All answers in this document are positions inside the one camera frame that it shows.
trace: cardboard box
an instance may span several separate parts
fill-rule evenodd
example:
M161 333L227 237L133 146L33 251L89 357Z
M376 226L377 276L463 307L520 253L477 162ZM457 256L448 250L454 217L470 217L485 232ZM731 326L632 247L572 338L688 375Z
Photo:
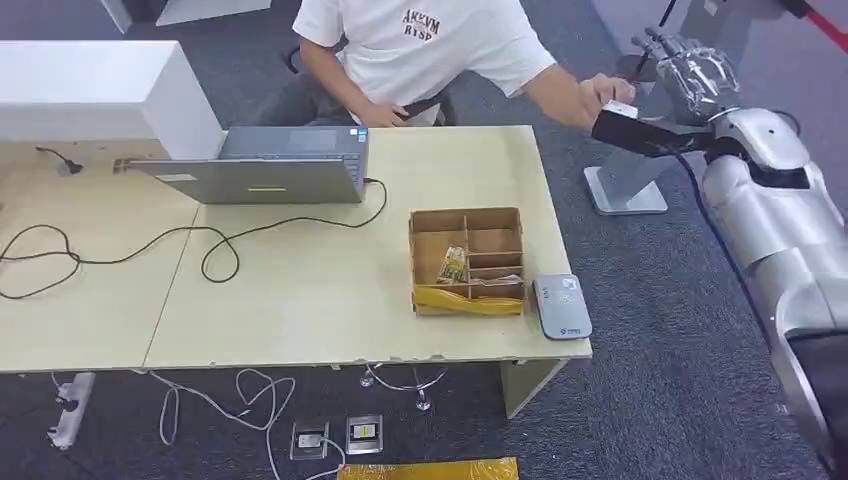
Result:
M464 281L438 283L439 269L451 246L465 249ZM415 286L446 290L468 299L525 299L521 218L517 208L414 211L409 219L409 248ZM509 275L517 275L521 281L487 284ZM419 315L454 313L416 304L414 295L412 299Z

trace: yellow mat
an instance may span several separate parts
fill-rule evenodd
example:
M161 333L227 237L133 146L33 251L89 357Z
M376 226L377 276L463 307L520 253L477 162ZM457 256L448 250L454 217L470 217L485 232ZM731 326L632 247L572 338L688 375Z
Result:
M347 465L338 480L518 480L515 457L413 465Z

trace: white t-shirt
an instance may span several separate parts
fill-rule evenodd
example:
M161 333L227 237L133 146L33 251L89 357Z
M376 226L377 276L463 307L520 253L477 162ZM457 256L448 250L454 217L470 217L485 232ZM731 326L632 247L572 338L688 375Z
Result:
M303 0L294 31L325 47L344 34L339 61L374 103L431 98L464 70L507 96L555 60L519 0ZM408 122L432 125L436 109Z

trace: person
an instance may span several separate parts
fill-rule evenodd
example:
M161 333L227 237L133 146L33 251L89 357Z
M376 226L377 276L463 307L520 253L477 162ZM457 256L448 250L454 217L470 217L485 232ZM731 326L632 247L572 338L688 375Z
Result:
M309 72L264 106L260 125L433 125L438 105L412 118L404 106L465 70L586 130L606 102L635 96L620 78L578 82L542 46L519 0L303 0L293 29Z

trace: table leg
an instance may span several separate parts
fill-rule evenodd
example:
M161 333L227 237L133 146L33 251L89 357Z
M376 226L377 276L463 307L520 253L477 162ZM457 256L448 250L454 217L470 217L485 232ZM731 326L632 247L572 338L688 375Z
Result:
M506 417L515 418L567 362L567 359L530 360L523 365L501 362Z

